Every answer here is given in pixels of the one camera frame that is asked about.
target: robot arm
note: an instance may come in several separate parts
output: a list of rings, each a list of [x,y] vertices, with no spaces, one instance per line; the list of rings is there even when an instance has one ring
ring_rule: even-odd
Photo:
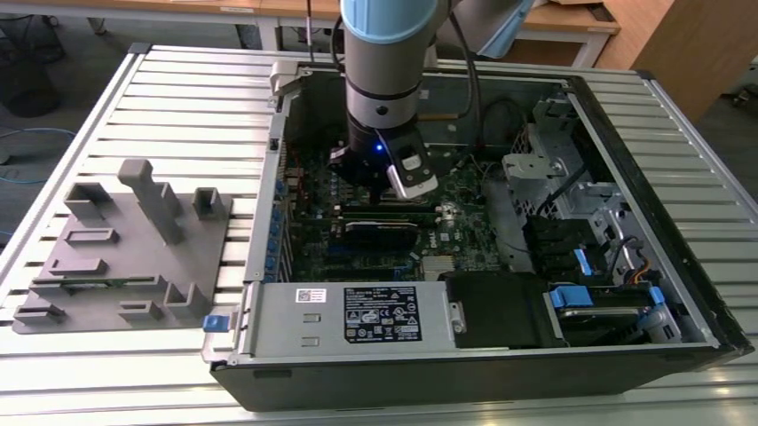
[[[490,41],[481,44],[479,53],[497,51],[515,38],[533,0],[458,3],[342,0],[350,136],[349,146],[331,154],[331,165],[346,180],[371,188],[377,200],[390,186],[401,198],[415,198],[437,188],[417,130],[417,104],[425,53],[450,13],[455,9],[471,29],[478,21],[487,22],[490,35],[467,33]]]

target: metal slat surface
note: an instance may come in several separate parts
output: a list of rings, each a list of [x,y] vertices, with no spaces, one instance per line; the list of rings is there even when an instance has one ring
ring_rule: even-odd
[[[122,158],[139,156],[154,159],[156,180],[170,180],[175,188],[190,190],[200,183],[212,184],[237,195],[224,249],[224,259],[233,264],[219,269],[216,304],[235,304],[241,298],[246,233],[257,207],[257,177],[273,113],[266,88],[277,58],[305,57],[287,52],[154,46],[147,60],[134,64],[139,72],[123,87],[128,94],[114,99],[88,140],[88,157],[76,161],[71,175],[71,181],[98,181],[126,191],[114,167]],[[455,61],[443,60],[441,65],[463,68]],[[561,67],[481,66],[575,74],[575,70]],[[704,263],[706,273],[757,344],[758,260],[744,253],[758,245],[752,214],[732,197],[722,174],[704,160],[708,153],[690,143],[680,124],[674,120],[669,123],[670,108],[653,96],[638,75],[595,69],[583,72],[583,77],[621,125],[618,132],[630,152],[648,165],[645,175],[668,201],[666,209],[690,246],[697,255],[710,259]],[[649,127],[646,118],[653,119]],[[66,189],[59,189],[59,196]],[[68,213],[60,203],[51,208],[59,214]],[[638,426],[672,420],[678,424],[744,425],[753,424],[758,416],[756,353],[725,367],[665,377],[616,396],[353,412],[249,413],[208,374],[199,353],[204,339],[200,329],[71,335],[16,335],[11,331],[14,306],[23,303],[28,283],[39,273],[39,264],[27,266],[27,262],[44,261],[64,222],[64,217],[52,217],[38,224],[3,283],[3,289],[15,292],[0,308],[4,426],[249,422]],[[223,335],[222,342],[231,346],[231,335]]]

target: motherboard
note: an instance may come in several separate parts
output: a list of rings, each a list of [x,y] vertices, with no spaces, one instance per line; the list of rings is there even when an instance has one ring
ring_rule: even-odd
[[[442,162],[455,154],[454,147],[430,149],[430,157]],[[502,269],[481,188],[495,163],[469,162],[423,197],[399,200],[389,190],[379,203],[327,163],[327,150],[290,152],[290,235],[301,254],[293,262],[294,281],[437,280],[442,272]]]

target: barcode sticker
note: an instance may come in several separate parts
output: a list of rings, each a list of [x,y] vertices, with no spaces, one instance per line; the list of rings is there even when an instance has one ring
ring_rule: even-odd
[[[222,7],[222,12],[253,13],[253,7]]]
[[[297,304],[326,304],[327,289],[326,288],[298,288]]]

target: power supply label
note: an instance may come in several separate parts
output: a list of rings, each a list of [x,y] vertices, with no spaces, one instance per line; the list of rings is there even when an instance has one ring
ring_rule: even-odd
[[[421,341],[417,288],[346,288],[345,340],[349,343]]]

